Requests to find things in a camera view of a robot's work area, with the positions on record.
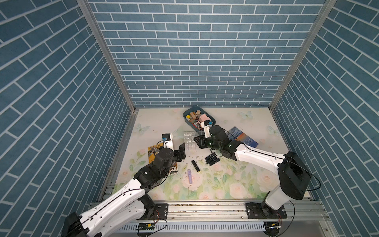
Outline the black lipstick gold band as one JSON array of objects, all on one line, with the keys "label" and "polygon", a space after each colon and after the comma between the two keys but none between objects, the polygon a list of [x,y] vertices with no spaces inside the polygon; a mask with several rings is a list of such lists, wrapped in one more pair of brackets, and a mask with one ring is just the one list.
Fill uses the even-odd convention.
[{"label": "black lipstick gold band", "polygon": [[200,173],[200,168],[199,168],[199,166],[197,165],[196,161],[195,161],[195,160],[192,160],[191,163],[193,164],[195,170],[196,170],[198,173]]}]

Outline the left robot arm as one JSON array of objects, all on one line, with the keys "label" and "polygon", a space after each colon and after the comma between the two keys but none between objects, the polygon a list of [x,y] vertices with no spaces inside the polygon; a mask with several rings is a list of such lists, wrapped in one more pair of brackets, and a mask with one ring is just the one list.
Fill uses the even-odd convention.
[{"label": "left robot arm", "polygon": [[115,194],[94,208],[66,217],[61,235],[63,237],[108,237],[125,224],[152,217],[155,202],[149,191],[163,184],[175,163],[186,158],[185,144],[177,150],[166,146],[156,154],[152,163],[142,167],[134,177]]}]

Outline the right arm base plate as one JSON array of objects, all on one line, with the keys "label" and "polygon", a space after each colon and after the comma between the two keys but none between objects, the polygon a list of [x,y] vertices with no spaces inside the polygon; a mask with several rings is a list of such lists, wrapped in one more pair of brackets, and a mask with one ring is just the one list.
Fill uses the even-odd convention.
[{"label": "right arm base plate", "polygon": [[287,219],[287,213],[282,205],[278,210],[269,207],[265,202],[248,202],[245,204],[248,219]]}]

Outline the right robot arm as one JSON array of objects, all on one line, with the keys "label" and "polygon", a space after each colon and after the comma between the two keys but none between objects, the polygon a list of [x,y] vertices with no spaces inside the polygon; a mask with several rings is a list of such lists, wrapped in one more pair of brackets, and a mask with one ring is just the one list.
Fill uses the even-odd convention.
[{"label": "right robot arm", "polygon": [[311,173],[296,153],[270,153],[246,145],[219,125],[204,127],[204,135],[193,140],[200,149],[210,149],[221,153],[227,159],[246,162],[266,169],[277,175],[279,184],[269,191],[261,203],[250,202],[251,212],[268,218],[276,214],[290,200],[301,200],[311,181]]}]

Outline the black lipstick silver band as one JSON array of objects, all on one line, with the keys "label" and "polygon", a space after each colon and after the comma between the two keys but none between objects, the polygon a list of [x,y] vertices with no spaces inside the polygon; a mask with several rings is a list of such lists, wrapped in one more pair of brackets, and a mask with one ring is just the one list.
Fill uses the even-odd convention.
[{"label": "black lipstick silver band", "polygon": [[217,156],[208,156],[208,157],[206,157],[206,159],[205,159],[205,162],[207,163],[207,164],[209,164],[210,162],[212,162],[213,160],[216,160],[216,158],[217,158]]},{"label": "black lipstick silver band", "polygon": [[207,156],[207,157],[205,158],[205,161],[207,162],[208,160],[213,159],[215,156],[216,156],[215,153],[211,153],[209,156]]},{"label": "black lipstick silver band", "polygon": [[220,161],[219,158],[216,158],[216,159],[212,159],[208,162],[208,165],[209,166],[213,166],[214,164],[218,163]]}]

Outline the purple lip balm tube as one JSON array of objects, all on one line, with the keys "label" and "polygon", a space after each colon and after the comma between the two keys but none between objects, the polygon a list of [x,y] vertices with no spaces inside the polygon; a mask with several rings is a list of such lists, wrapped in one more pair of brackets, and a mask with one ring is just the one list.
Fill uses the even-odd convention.
[{"label": "purple lip balm tube", "polygon": [[187,170],[187,176],[188,176],[188,183],[192,184],[192,175],[191,175],[191,170],[190,169]]}]

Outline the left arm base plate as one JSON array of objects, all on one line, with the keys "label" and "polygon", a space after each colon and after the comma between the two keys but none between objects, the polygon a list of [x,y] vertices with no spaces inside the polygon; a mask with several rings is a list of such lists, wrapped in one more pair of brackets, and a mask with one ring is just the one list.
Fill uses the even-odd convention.
[{"label": "left arm base plate", "polygon": [[169,205],[167,203],[156,203],[154,207],[150,206],[146,209],[145,214],[140,220],[166,220],[168,216]]}]

